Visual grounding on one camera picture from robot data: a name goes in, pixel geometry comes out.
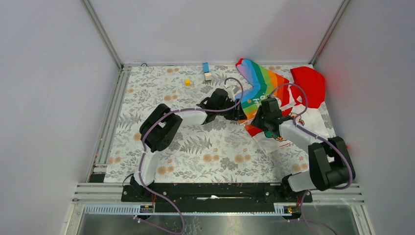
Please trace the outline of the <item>rainbow kids jacket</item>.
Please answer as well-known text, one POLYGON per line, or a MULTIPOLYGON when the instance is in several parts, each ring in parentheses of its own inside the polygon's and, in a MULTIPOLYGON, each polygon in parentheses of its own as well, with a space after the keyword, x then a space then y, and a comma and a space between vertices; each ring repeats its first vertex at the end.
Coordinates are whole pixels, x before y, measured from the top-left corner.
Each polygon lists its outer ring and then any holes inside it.
POLYGON ((252 85, 251 89, 244 92, 241 103, 247 120, 240 122, 263 152, 268 154, 290 144, 287 139, 251 125, 262 100, 269 94, 276 97, 284 116, 294 117, 298 124, 310 131, 325 138, 329 137, 319 111, 325 100, 325 78, 319 72, 309 67, 291 69, 295 84, 291 86, 288 79, 250 59, 241 58, 236 63, 236 68, 252 85))

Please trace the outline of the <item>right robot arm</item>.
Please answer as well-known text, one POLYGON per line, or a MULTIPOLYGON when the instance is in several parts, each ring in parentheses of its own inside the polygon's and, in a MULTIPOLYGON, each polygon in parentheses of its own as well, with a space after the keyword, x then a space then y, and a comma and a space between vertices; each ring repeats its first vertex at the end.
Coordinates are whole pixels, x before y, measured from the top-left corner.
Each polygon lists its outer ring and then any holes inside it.
POLYGON ((291 141, 308 154, 309 169, 281 181, 285 201, 294 201, 306 190, 340 190, 353 183, 355 170, 345 141, 338 136, 325 139, 297 124, 294 117, 284 116, 276 98, 262 101, 252 125, 291 141))

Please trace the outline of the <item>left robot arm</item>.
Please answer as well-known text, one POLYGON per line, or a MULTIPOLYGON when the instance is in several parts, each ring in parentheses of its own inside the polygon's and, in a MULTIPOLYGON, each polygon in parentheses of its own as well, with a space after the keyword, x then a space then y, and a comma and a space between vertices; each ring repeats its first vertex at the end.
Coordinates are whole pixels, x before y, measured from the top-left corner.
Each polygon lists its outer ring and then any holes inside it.
POLYGON ((130 180, 133 195, 140 201, 151 197, 149 185, 155 180, 159 155, 172 143, 180 127, 204 125, 217 116, 232 121, 245 119, 241 105, 243 96, 235 95, 232 88, 216 89, 192 108, 172 110, 164 103, 158 105, 139 129, 143 151, 130 180))

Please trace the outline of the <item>floral table cloth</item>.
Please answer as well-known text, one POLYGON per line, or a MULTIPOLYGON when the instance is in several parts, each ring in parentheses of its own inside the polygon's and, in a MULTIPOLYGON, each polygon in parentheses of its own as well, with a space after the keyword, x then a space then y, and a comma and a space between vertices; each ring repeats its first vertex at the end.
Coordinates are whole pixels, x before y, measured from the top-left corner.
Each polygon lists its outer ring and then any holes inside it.
MULTIPOLYGON (((129 76, 104 182, 120 183, 133 173, 142 154, 139 128, 161 103, 173 110, 195 106, 217 88, 240 80, 251 86, 234 65, 209 67, 213 79, 206 83, 200 65, 133 67, 129 76), (185 86, 190 79, 191 85, 185 86)), ((290 143, 263 152, 243 125, 217 117, 205 125, 182 126, 160 155, 157 183, 278 182, 308 169, 308 156, 290 143)))

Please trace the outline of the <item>blue and silver block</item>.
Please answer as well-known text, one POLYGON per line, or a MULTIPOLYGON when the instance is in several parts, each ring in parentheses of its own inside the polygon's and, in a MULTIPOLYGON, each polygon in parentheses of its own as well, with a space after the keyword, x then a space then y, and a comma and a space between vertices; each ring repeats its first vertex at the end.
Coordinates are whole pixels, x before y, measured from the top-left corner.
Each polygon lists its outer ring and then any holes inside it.
POLYGON ((203 74, 204 74, 204 78, 206 82, 210 82, 212 80, 212 75, 209 69, 209 64, 208 62, 203 62, 202 63, 202 68, 203 68, 203 74))

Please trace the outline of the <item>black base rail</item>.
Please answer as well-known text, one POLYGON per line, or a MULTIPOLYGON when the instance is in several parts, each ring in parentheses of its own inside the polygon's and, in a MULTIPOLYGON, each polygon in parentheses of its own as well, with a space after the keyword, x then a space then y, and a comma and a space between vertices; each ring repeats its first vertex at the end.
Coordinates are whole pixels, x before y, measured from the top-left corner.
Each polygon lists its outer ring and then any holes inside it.
POLYGON ((284 203, 296 207, 303 196, 271 183, 152 183, 143 195, 123 186, 121 201, 149 203, 156 212, 265 213, 284 203))

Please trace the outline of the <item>aluminium frame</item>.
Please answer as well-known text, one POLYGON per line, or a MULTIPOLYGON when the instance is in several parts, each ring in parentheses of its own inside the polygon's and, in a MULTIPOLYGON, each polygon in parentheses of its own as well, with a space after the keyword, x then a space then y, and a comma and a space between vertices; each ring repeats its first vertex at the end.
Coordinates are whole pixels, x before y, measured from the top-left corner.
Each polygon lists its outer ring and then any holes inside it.
POLYGON ((241 234, 259 234, 257 216, 273 220, 271 232, 316 232, 330 235, 373 233, 357 183, 320 191, 289 187, 291 177, 307 174, 308 145, 298 129, 307 114, 294 108, 296 119, 282 125, 286 141, 271 139, 266 151, 246 131, 248 121, 223 117, 206 123, 209 114, 197 106, 209 102, 217 88, 234 103, 233 87, 248 91, 252 85, 236 68, 243 52, 235 40, 230 46, 206 45, 192 33, 195 48, 185 43, 177 52, 158 54, 160 39, 118 42, 103 18, 101 2, 86 1, 100 29, 106 31, 115 61, 122 65, 100 133, 94 170, 101 183, 79 183, 67 234, 84 227, 86 214, 126 215, 134 230, 154 235, 204 232, 215 224, 195 224, 192 217, 216 216, 241 234))

